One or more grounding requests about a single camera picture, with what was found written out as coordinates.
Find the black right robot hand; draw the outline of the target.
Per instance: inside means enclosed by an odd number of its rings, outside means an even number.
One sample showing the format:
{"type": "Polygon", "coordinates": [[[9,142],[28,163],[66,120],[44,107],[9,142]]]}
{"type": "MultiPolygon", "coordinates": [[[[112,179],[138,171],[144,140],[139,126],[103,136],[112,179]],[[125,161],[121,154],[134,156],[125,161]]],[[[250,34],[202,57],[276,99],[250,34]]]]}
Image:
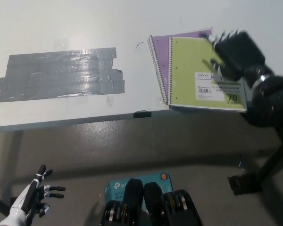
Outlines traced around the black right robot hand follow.
{"type": "Polygon", "coordinates": [[[272,71],[265,64],[265,57],[246,31],[223,32],[219,36],[201,33],[213,51],[222,60],[210,59],[212,68],[223,77],[238,81],[244,77],[253,84],[262,74],[272,71]]]}

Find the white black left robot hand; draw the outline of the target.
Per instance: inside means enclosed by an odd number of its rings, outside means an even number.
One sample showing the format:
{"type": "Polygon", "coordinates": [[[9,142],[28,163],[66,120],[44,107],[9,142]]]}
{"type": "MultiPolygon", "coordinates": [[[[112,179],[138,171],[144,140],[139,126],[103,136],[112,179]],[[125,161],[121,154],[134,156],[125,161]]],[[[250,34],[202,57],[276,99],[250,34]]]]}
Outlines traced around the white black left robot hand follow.
{"type": "Polygon", "coordinates": [[[31,183],[13,202],[10,212],[19,210],[24,214],[25,218],[32,218],[35,214],[38,214],[39,217],[43,217],[50,209],[50,206],[47,203],[42,202],[43,199],[64,198],[64,195],[61,192],[66,190],[65,187],[42,184],[52,172],[53,170],[51,169],[46,170],[46,165],[41,165],[31,183]]]}

